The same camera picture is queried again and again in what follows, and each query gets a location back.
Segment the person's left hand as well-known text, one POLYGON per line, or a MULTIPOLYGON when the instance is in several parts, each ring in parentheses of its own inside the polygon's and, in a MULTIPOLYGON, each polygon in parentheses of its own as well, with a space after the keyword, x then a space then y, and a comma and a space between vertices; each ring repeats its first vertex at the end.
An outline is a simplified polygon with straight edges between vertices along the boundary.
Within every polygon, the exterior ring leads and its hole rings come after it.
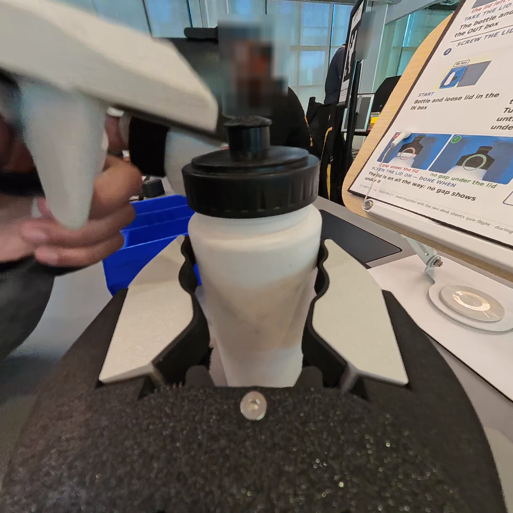
POLYGON ((1 264, 33 257, 50 267, 81 268, 104 260, 124 245, 121 230, 135 217, 130 198, 141 186, 137 168, 107 157, 80 229, 59 223, 43 197, 1 195, 1 264))

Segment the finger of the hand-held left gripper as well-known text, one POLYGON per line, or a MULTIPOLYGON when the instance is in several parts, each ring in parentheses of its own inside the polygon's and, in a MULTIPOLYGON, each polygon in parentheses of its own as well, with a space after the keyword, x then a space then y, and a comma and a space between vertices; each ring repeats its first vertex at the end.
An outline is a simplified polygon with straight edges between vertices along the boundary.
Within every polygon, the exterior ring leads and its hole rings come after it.
POLYGON ((145 176, 165 177, 175 193, 185 193, 182 169, 192 159, 193 142, 170 127, 131 117, 128 124, 130 160, 145 176))
POLYGON ((170 42, 53 1, 1 1, 1 70, 215 133, 215 96, 170 42))

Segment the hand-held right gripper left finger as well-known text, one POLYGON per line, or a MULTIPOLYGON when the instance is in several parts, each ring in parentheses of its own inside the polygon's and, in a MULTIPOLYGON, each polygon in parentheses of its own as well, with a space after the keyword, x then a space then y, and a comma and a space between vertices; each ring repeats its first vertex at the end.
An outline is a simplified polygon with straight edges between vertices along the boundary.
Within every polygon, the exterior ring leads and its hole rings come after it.
POLYGON ((196 297, 196 259, 180 235, 134 278, 113 332, 102 384, 142 376, 157 386, 185 381, 209 355, 207 319, 196 297))

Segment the person's left forearm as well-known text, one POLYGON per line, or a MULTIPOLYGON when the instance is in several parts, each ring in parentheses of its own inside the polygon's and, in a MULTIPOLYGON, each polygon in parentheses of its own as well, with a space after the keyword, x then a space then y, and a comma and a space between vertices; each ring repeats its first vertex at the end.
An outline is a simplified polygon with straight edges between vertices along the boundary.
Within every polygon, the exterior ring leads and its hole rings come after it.
POLYGON ((35 330, 55 277, 28 257, 1 264, 1 361, 35 330))

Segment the instruction board on stand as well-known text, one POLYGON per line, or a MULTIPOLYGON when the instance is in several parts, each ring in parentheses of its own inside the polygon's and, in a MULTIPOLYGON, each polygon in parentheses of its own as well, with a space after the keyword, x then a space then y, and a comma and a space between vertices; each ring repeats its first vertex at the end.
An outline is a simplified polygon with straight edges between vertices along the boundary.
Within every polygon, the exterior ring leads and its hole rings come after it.
POLYGON ((350 191, 512 246, 512 1, 465 1, 350 191))

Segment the white plastic bottle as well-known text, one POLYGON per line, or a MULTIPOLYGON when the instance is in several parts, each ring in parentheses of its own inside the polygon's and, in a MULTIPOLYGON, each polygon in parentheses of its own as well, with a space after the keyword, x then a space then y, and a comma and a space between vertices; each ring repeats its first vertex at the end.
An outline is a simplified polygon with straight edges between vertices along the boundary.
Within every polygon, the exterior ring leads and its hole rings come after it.
POLYGON ((313 205, 259 219, 191 217, 211 337, 230 387, 297 381, 321 232, 313 205))

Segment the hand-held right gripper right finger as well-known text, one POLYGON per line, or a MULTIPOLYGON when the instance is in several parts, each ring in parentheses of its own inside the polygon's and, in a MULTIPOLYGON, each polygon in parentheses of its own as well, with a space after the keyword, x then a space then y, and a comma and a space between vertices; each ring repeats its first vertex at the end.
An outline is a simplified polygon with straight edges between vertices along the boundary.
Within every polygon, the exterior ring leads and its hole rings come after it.
POLYGON ((333 240, 321 241, 314 291, 301 342, 304 368, 343 392, 363 378, 408 385, 381 287, 333 240))

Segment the blue plastic bin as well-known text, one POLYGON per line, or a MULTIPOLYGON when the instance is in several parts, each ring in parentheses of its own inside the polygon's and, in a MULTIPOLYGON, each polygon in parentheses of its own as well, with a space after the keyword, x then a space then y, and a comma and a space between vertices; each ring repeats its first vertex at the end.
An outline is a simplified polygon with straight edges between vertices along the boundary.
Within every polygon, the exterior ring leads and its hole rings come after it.
POLYGON ((193 211, 180 195, 133 203, 135 218, 122 230, 124 245, 103 260, 106 285, 114 296, 127 288, 137 274, 167 245, 188 234, 193 211))

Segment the wooden instruction board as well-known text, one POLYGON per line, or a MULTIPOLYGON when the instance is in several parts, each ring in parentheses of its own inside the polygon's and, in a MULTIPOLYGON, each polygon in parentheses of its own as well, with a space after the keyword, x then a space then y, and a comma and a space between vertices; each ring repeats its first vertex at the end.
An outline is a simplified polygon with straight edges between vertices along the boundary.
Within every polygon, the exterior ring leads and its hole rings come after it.
POLYGON ((512 281, 512 246, 497 243, 473 232, 466 232, 415 212, 350 191, 351 184, 365 167, 368 158, 373 154, 383 135, 388 131, 410 89, 445 34, 447 25, 450 24, 464 2, 462 1, 454 14, 441 22, 427 36, 411 58, 344 180, 343 200, 345 206, 356 215, 400 234, 412 236, 444 253, 512 281))

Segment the black bottle lid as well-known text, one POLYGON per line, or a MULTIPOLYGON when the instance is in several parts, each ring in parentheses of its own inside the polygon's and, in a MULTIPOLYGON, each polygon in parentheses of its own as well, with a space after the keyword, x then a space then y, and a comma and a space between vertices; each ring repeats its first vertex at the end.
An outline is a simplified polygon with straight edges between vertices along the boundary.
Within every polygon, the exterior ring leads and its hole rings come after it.
POLYGON ((242 116, 224 124, 228 149, 194 157, 182 169, 189 207, 221 219, 285 215, 317 198, 319 159, 270 143, 271 120, 242 116))

